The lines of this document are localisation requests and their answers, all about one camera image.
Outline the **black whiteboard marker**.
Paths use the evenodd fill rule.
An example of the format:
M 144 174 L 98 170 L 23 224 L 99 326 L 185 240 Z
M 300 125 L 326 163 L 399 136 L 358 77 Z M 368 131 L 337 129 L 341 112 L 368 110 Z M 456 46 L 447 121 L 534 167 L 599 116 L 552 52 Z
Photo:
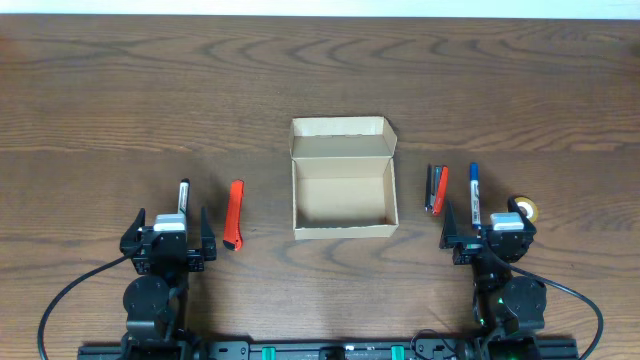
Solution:
M 190 180 L 184 178 L 179 185 L 178 212 L 187 216 L 190 191 Z

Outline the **blue whiteboard marker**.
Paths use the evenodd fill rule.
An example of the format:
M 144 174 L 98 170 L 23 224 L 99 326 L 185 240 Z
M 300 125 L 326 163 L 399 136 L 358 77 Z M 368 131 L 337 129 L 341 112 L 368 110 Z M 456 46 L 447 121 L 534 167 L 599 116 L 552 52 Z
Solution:
M 473 162 L 469 167 L 471 223 L 475 229 L 481 228 L 480 196 L 479 196 L 479 167 Z

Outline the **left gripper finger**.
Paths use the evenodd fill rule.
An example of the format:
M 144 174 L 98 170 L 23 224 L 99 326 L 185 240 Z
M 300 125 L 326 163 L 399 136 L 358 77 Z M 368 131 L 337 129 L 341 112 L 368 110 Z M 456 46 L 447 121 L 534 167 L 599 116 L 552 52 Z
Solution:
M 140 245 L 139 230 L 145 225 L 146 211 L 141 208 L 133 223 L 120 239 L 119 249 L 122 253 L 130 253 Z
M 208 222 L 207 210 L 201 208 L 201 255 L 205 261 L 215 261 L 217 258 L 215 234 Z

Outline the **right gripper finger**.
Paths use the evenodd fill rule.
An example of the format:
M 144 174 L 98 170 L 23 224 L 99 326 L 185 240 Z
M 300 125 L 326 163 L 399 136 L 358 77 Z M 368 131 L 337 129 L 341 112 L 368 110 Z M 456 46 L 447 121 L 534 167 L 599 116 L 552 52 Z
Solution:
M 439 241 L 439 248 L 452 249 L 456 246 L 461 246 L 465 241 L 466 237 L 458 233 L 452 202 L 450 200 L 447 200 L 446 210 L 444 212 L 444 223 Z
M 508 205 L 508 232 L 518 232 L 535 235 L 537 229 L 534 219 L 537 218 L 537 206 L 524 195 L 513 195 L 507 200 Z

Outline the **orange utility knife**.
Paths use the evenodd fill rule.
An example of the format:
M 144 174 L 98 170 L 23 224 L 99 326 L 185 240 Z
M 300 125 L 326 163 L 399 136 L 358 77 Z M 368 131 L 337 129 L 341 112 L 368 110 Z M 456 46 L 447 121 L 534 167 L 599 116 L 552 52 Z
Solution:
M 234 180 L 231 183 L 226 212 L 223 244 L 231 251 L 239 251 L 243 246 L 240 230 L 242 203 L 244 198 L 244 181 Z

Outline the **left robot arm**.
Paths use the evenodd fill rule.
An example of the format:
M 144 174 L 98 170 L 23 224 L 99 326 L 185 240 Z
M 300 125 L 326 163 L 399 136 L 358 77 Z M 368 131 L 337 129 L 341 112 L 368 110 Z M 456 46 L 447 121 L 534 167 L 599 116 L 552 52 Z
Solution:
M 119 248 L 138 274 L 123 295 L 127 312 L 124 359 L 206 359 L 207 346 L 187 327 L 189 276 L 217 256 L 215 235 L 201 224 L 201 246 L 188 245 L 187 209 L 145 224 L 141 209 Z

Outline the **red stapler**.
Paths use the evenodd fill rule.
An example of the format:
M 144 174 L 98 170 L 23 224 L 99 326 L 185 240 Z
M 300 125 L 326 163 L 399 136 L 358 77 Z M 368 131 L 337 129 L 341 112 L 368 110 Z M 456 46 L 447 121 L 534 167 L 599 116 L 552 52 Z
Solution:
M 442 212 L 449 180 L 446 165 L 429 165 L 427 169 L 425 210 L 434 216 Z

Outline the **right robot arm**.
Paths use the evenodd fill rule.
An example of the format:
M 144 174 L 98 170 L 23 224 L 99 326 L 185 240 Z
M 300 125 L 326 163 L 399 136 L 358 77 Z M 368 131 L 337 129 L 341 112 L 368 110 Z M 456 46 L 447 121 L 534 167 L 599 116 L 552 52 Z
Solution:
M 545 325 L 546 286 L 528 276 L 515 276 L 510 266 L 529 250 L 537 230 L 516 205 L 507 200 L 506 215 L 515 230 L 483 225 L 474 235 L 458 231 L 455 212 L 447 204 L 439 243 L 453 251 L 455 265 L 473 272 L 473 314 L 485 333 L 472 341 L 475 359 L 540 359 L 535 332 Z

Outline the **yellow tape roll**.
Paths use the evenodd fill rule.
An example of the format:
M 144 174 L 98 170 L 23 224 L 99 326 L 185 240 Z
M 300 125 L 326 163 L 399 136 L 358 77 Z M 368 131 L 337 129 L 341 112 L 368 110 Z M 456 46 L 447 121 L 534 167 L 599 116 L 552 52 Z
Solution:
M 537 205 L 530 198 L 518 196 L 515 198 L 515 203 L 531 223 L 535 223 L 537 221 L 539 210 Z

